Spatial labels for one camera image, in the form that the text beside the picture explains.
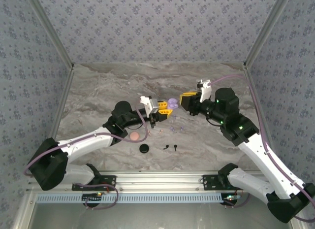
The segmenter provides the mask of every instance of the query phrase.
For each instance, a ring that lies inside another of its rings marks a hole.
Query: purple cable
[[[31,174],[28,174],[28,173],[27,173],[28,169],[29,169],[35,162],[37,162],[39,159],[41,159],[41,158],[44,157],[45,155],[50,154],[50,153],[52,153],[52,152],[54,152],[54,151],[56,151],[56,150],[59,150],[59,149],[61,149],[61,148],[67,147],[68,144],[70,144],[70,145],[71,145],[71,144],[75,144],[75,143],[80,142],[80,141],[82,141],[82,140],[86,140],[86,139],[89,139],[89,138],[94,138],[94,137],[96,137],[96,136],[109,135],[109,136],[111,136],[111,137],[113,137],[113,138],[120,139],[120,140],[123,140],[123,141],[125,141],[125,142],[129,142],[129,143],[141,143],[141,142],[145,141],[145,140],[147,139],[147,137],[148,137],[148,127],[147,127],[147,124],[146,124],[145,120],[143,119],[143,117],[142,117],[142,115],[141,115],[139,109],[137,108],[137,105],[136,105],[135,108],[136,108],[137,114],[139,115],[139,117],[140,117],[140,119],[141,119],[141,121],[142,121],[142,124],[143,124],[144,129],[145,129],[145,132],[146,132],[143,139],[141,139],[141,140],[129,140],[129,139],[124,139],[124,138],[121,138],[120,136],[117,136],[117,135],[114,135],[114,134],[111,134],[111,133],[107,133],[107,132],[100,132],[100,133],[97,133],[96,135],[95,135],[95,134],[90,134],[90,135],[87,135],[87,136],[85,136],[85,137],[76,139],[76,140],[74,140],[74,141],[72,141],[72,142],[69,142],[69,143],[67,143],[67,144],[63,144],[63,145],[57,146],[57,147],[55,147],[55,148],[52,148],[52,149],[50,149],[50,150],[47,150],[46,152],[44,152],[44,153],[38,155],[36,158],[34,158],[32,161],[30,161],[29,164],[27,164],[27,166],[25,167],[25,169],[24,169],[24,171],[23,171],[23,174],[26,175],[26,176],[32,176]]]
[[[104,188],[109,187],[109,188],[112,188],[113,190],[116,191],[116,195],[117,195],[117,196],[116,196],[115,201],[114,201],[112,204],[110,204],[110,205],[108,205],[108,206],[106,206],[106,207],[99,207],[99,208],[91,208],[91,207],[88,207],[88,201],[89,201],[89,199],[91,198],[91,197],[88,197],[87,200],[86,200],[85,203],[84,203],[87,209],[90,209],[90,210],[103,210],[103,209],[108,209],[108,208],[114,207],[114,206],[116,205],[117,201],[118,201],[119,193],[118,193],[118,190],[116,189],[115,186],[108,185],[108,184],[99,184],[99,185],[83,185],[83,184],[81,184],[81,183],[74,183],[74,184],[75,184],[75,185],[78,185],[78,186],[80,186],[80,187],[90,187],[90,188],[93,188],[93,187],[104,187]]]
[[[240,205],[236,205],[236,206],[234,206],[233,203],[231,203],[231,202],[229,202],[227,200],[224,200],[224,202],[232,205],[232,206],[227,206],[226,205],[229,208],[240,208],[240,207],[244,206],[245,204],[247,204],[250,201],[250,198],[251,198],[251,194],[248,194],[246,200],[243,203],[241,203]]]
[[[224,76],[224,77],[222,77],[222,78],[220,78],[220,79],[210,83],[209,86],[211,86],[213,84],[216,84],[219,81],[222,81],[222,80],[227,79],[227,78],[241,78],[241,79],[245,80],[245,82],[247,83],[247,85],[249,87],[249,90],[250,90],[250,93],[251,93],[254,105],[256,107],[256,112],[257,112],[258,122],[259,122],[259,127],[260,127],[260,135],[261,135],[262,145],[263,145],[264,150],[265,150],[265,154],[267,154],[267,156],[269,157],[270,161],[285,176],[285,178],[288,179],[296,188],[298,188],[306,196],[306,198],[312,203],[312,205],[313,205],[313,207],[315,209],[315,201],[312,199],[312,197],[302,187],[300,187],[298,184],[296,184],[293,181],[293,179],[285,173],[285,171],[282,170],[282,168],[276,163],[274,158],[268,152],[265,130],[264,130],[263,123],[262,123],[262,117],[261,117],[261,113],[259,112],[259,109],[258,109],[258,101],[257,101],[257,99],[256,99],[256,97],[254,95],[253,87],[252,87],[252,85],[249,82],[247,82],[246,77],[243,76],[243,75],[227,75],[227,76]],[[300,220],[300,221],[302,221],[302,222],[306,222],[306,223],[313,223],[313,222],[315,222],[315,217],[313,219],[303,219],[303,218],[300,218],[298,216],[295,216],[295,218]]]

